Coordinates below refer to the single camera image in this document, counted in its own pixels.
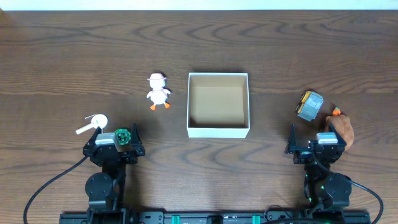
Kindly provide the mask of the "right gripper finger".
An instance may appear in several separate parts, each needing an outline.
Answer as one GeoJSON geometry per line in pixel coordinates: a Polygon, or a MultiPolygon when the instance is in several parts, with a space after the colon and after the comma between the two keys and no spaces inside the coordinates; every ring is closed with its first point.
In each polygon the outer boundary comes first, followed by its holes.
{"type": "Polygon", "coordinates": [[[292,124],[286,148],[287,149],[295,149],[296,146],[297,146],[297,138],[295,135],[295,125],[292,124]]]}
{"type": "Polygon", "coordinates": [[[336,144],[339,146],[346,146],[346,141],[341,137],[341,135],[338,133],[336,128],[332,123],[329,123],[328,125],[328,130],[329,132],[333,133],[335,135],[335,138],[337,140],[336,144]]]}

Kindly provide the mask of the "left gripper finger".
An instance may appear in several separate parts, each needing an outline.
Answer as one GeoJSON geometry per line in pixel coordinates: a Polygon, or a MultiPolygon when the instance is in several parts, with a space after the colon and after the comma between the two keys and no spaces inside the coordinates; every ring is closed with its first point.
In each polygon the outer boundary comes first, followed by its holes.
{"type": "Polygon", "coordinates": [[[142,146],[142,141],[139,137],[136,123],[132,124],[130,145],[131,146],[142,146]]]}
{"type": "Polygon", "coordinates": [[[92,137],[90,137],[90,139],[88,140],[86,146],[87,146],[87,147],[94,146],[97,136],[98,136],[99,134],[101,134],[101,133],[102,133],[102,129],[101,129],[101,128],[96,128],[96,130],[94,131],[92,137]]]}

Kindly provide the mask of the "brown plush toy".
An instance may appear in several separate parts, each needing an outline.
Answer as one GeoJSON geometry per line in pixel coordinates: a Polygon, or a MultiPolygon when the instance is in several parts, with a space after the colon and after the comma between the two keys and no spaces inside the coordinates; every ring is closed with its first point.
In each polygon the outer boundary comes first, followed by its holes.
{"type": "Polygon", "coordinates": [[[338,107],[335,107],[332,115],[327,116],[325,119],[325,132],[328,132],[329,123],[334,125],[338,133],[346,141],[345,150],[348,150],[354,142],[354,130],[350,118],[344,115],[338,107]]]}

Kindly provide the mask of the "grey yellow toy truck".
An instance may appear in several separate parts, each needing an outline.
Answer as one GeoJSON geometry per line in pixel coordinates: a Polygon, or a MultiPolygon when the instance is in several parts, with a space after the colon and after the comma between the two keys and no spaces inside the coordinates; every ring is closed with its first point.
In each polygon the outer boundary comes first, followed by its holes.
{"type": "Polygon", "coordinates": [[[307,90],[302,95],[300,103],[297,105],[295,112],[302,119],[312,121],[316,118],[322,104],[323,97],[320,94],[307,90]]]}

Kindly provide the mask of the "white duck toy pink hat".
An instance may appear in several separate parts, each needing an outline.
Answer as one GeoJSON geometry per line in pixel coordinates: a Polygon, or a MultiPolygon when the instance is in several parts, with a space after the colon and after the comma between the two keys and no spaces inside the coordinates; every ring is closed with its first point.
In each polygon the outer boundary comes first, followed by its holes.
{"type": "Polygon", "coordinates": [[[166,79],[167,77],[161,73],[153,73],[147,79],[152,90],[148,92],[146,97],[153,102],[150,106],[152,111],[155,111],[157,105],[164,105],[166,109],[170,108],[170,103],[167,102],[167,99],[171,91],[165,87],[166,79]]]}

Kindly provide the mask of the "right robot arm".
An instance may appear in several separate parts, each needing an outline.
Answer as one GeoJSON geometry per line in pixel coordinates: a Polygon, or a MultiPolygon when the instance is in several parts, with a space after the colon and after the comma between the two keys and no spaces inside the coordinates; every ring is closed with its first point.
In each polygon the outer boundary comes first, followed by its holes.
{"type": "Polygon", "coordinates": [[[293,155],[293,163],[304,165],[304,193],[310,206],[303,209],[303,217],[326,219],[337,213],[336,220],[344,220],[343,209],[349,205],[352,186],[346,176],[332,172],[330,165],[342,156],[345,147],[346,141],[332,125],[307,146],[297,144],[295,126],[291,126],[284,152],[293,155]]]}

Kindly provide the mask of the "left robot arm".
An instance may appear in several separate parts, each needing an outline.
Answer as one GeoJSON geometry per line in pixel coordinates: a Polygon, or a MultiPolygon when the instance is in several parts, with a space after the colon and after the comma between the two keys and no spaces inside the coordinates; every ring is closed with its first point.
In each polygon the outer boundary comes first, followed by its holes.
{"type": "Polygon", "coordinates": [[[86,181],[85,192],[89,198],[88,223],[135,223],[137,217],[123,205],[126,183],[126,166],[136,164],[145,155],[137,125],[128,130],[126,151],[119,150],[115,133],[104,133],[97,128],[83,147],[83,155],[102,168],[86,181]]]}

